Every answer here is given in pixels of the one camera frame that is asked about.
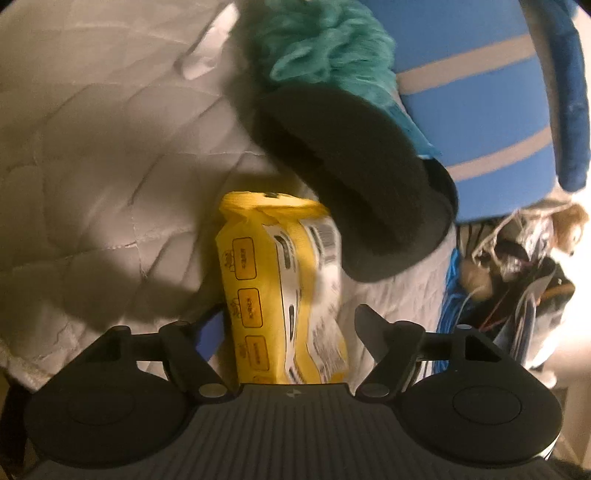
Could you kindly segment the black earmuffs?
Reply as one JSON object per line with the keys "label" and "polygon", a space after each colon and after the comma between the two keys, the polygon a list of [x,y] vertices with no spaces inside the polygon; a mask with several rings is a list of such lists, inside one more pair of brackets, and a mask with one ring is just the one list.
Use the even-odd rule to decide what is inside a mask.
{"label": "black earmuffs", "polygon": [[434,253],[456,220],[457,190],[384,110],[347,91],[290,84],[260,98],[256,139],[329,209],[353,280],[393,277]]}

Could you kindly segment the yellow wipes pack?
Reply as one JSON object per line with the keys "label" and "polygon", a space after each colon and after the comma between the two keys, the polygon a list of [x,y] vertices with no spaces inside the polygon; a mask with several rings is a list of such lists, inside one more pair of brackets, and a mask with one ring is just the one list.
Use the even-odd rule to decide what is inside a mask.
{"label": "yellow wipes pack", "polygon": [[215,241],[242,384],[342,383],[342,239],[320,202],[230,192]]}

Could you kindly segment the dark plastic bag pile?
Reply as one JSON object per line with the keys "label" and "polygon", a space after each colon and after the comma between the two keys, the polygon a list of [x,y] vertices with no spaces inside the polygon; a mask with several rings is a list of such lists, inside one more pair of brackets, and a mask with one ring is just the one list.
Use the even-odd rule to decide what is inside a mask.
{"label": "dark plastic bag pile", "polygon": [[516,212],[459,228],[467,302],[458,321],[528,370],[539,370],[552,355],[549,339],[575,293],[552,257],[562,252],[553,247],[551,215]]}

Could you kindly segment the plush teddy bear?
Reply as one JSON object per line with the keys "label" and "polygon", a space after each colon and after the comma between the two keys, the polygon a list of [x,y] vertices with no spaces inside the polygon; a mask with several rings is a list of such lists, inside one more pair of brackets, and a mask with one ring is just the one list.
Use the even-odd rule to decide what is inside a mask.
{"label": "plush teddy bear", "polygon": [[551,215],[553,223],[553,247],[572,256],[580,244],[589,215],[584,207],[572,203]]}

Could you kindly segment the grey quilted cover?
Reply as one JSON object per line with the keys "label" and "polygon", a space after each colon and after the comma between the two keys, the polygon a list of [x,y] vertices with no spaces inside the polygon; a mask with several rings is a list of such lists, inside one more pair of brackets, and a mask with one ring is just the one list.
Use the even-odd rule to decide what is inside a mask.
{"label": "grey quilted cover", "polygon": [[221,302],[232,190],[308,197],[249,134],[256,34],[294,15],[315,55],[391,61],[358,1],[12,1],[1,13],[1,368],[37,390],[117,324],[151,333]]}

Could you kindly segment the right blue striped cushion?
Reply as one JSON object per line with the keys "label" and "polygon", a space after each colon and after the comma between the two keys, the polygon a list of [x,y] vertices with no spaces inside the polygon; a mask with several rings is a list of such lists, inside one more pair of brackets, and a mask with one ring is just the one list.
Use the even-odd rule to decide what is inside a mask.
{"label": "right blue striped cushion", "polygon": [[460,222],[555,184],[542,67],[517,1],[370,1],[396,41],[401,101],[456,183]]}

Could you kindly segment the teal bath loofah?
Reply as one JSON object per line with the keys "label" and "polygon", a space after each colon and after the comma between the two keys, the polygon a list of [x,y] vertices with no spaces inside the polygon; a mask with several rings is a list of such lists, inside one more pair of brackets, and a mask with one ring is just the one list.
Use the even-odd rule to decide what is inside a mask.
{"label": "teal bath loofah", "polygon": [[394,73],[396,42],[359,1],[263,1],[247,22],[252,62],[271,87],[327,85],[388,113],[418,155],[440,152],[406,112]]}

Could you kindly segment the dark blue blanket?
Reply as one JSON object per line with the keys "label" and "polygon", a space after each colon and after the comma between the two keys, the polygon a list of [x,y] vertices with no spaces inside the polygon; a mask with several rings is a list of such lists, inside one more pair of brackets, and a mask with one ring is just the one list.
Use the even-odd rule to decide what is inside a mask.
{"label": "dark blue blanket", "polygon": [[585,188],[590,166],[590,114],[585,60],[573,17],[574,1],[523,1],[521,7],[540,59],[561,188]]}

